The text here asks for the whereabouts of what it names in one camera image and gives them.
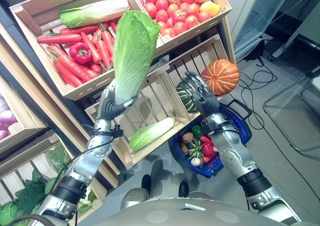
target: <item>striped squash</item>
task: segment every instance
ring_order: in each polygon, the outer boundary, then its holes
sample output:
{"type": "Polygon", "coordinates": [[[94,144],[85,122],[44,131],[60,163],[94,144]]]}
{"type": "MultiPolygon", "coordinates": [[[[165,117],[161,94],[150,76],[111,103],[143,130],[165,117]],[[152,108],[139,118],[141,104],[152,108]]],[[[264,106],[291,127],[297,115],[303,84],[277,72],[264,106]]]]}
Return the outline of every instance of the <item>striped squash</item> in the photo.
{"type": "Polygon", "coordinates": [[[176,91],[178,92],[178,95],[183,102],[187,112],[189,113],[195,113],[198,112],[194,102],[191,100],[191,97],[189,94],[182,88],[182,86],[186,89],[190,89],[190,87],[183,83],[182,81],[176,86],[176,91]]]}
{"type": "Polygon", "coordinates": [[[232,91],[240,80],[239,69],[225,59],[210,63],[201,74],[215,95],[224,95],[232,91]]]}

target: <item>basket handle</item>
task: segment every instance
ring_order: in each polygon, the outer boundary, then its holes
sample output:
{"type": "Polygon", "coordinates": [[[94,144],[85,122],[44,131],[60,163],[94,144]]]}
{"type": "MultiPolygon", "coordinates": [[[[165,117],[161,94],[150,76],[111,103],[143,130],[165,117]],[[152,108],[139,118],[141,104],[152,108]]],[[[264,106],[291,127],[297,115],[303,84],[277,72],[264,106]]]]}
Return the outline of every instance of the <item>basket handle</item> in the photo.
{"type": "Polygon", "coordinates": [[[239,106],[241,106],[248,114],[243,117],[242,115],[239,115],[241,117],[241,119],[246,120],[250,115],[252,115],[252,110],[250,110],[245,104],[243,104],[241,101],[237,100],[237,99],[233,99],[227,106],[230,106],[232,103],[236,103],[239,106]]]}

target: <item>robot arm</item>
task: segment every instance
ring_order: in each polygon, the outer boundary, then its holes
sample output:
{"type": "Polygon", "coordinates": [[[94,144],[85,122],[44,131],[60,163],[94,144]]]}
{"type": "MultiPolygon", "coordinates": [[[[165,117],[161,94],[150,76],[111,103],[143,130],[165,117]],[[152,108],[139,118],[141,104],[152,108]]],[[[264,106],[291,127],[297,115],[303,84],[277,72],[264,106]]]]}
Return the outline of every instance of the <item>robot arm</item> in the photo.
{"type": "MultiPolygon", "coordinates": [[[[111,120],[131,106],[137,97],[133,97],[124,104],[115,105],[115,85],[116,82],[113,80],[102,92],[94,129],[86,145],[87,150],[73,160],[58,185],[51,194],[46,196],[37,212],[38,215],[53,222],[55,226],[68,225],[66,220],[73,218],[79,200],[85,196],[87,186],[93,180],[104,158],[112,151],[113,138],[123,135],[120,125],[115,125],[114,129],[111,129],[111,120]]],[[[30,225],[42,224],[34,221],[30,225]]]]}
{"type": "Polygon", "coordinates": [[[185,74],[183,81],[191,87],[188,92],[204,117],[202,132],[210,135],[223,166],[236,177],[252,208],[278,222],[300,222],[278,189],[263,176],[232,122],[219,113],[219,102],[207,84],[193,72],[185,74]]]}

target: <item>green squash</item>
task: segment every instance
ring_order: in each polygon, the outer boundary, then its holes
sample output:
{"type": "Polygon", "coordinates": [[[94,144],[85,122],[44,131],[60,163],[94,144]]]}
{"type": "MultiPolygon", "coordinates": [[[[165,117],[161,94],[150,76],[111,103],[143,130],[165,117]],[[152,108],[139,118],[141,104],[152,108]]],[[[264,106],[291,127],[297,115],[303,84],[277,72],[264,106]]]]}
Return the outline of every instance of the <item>green squash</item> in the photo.
{"type": "Polygon", "coordinates": [[[178,92],[178,95],[179,95],[180,99],[182,100],[187,112],[189,112],[189,113],[198,112],[190,95],[182,88],[182,86],[186,89],[190,89],[190,86],[188,86],[187,84],[185,84],[182,81],[176,86],[176,90],[178,92]]]}

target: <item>wooden crate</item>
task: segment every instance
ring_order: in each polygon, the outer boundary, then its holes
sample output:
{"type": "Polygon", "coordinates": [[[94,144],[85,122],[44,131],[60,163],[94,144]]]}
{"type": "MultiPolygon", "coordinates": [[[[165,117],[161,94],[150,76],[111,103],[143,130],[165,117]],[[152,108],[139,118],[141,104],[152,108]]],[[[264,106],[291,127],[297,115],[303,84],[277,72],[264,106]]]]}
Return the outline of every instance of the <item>wooden crate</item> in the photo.
{"type": "Polygon", "coordinates": [[[0,93],[17,120],[16,123],[8,127],[10,135],[0,140],[0,153],[2,153],[47,126],[27,107],[14,89],[1,76],[0,93]]]}
{"type": "MultiPolygon", "coordinates": [[[[96,119],[98,106],[99,103],[96,103],[85,110],[93,121],[96,119]]],[[[113,125],[120,124],[124,130],[123,137],[114,140],[113,150],[125,167],[129,169],[189,122],[188,113],[177,92],[172,87],[165,71],[159,68],[148,75],[135,105],[113,120],[113,125]],[[175,119],[174,127],[171,130],[138,152],[134,152],[130,148],[129,139],[136,130],[167,117],[175,119]]]]}
{"type": "MultiPolygon", "coordinates": [[[[0,205],[17,199],[15,193],[25,187],[25,180],[32,179],[34,169],[37,169],[45,179],[57,176],[55,170],[46,161],[45,151],[53,149],[58,142],[61,142],[70,154],[57,134],[50,130],[30,143],[21,154],[16,154],[0,165],[0,205]]],[[[92,203],[92,208],[79,216],[79,221],[99,208],[104,203],[107,194],[107,190],[96,179],[90,186],[96,199],[92,203]]]]}
{"type": "MultiPolygon", "coordinates": [[[[143,9],[143,11],[146,13],[147,11],[145,10],[141,2],[139,0],[135,0],[135,1],[136,1],[136,4],[138,4],[140,8],[143,9]]],[[[212,28],[213,26],[217,25],[219,21],[222,20],[222,18],[224,18],[228,14],[228,12],[230,12],[232,9],[227,0],[212,0],[212,1],[219,4],[221,7],[221,10],[218,15],[197,25],[194,28],[187,30],[186,32],[172,39],[165,38],[159,35],[160,39],[164,42],[164,44],[156,48],[155,55],[156,56],[162,55],[168,52],[169,50],[177,47],[178,45],[186,42],[187,40],[199,35],[200,33],[203,33],[205,30],[212,28]]]]}
{"type": "MultiPolygon", "coordinates": [[[[37,37],[46,36],[51,29],[57,32],[57,30],[64,27],[60,21],[61,10],[96,1],[99,0],[27,0],[10,7],[31,47],[53,79],[60,93],[72,100],[78,100],[107,85],[114,77],[114,71],[110,70],[74,88],[63,82],[54,68],[51,58],[45,51],[47,45],[38,44],[37,37]]],[[[128,0],[128,2],[131,9],[140,10],[139,5],[134,0],[128,0]]]]}
{"type": "MultiPolygon", "coordinates": [[[[176,87],[181,82],[181,78],[185,77],[186,71],[194,71],[201,75],[202,71],[217,59],[228,59],[219,34],[168,62],[163,69],[167,72],[173,86],[176,87]]],[[[188,113],[188,115],[192,121],[200,113],[188,113]]]]}

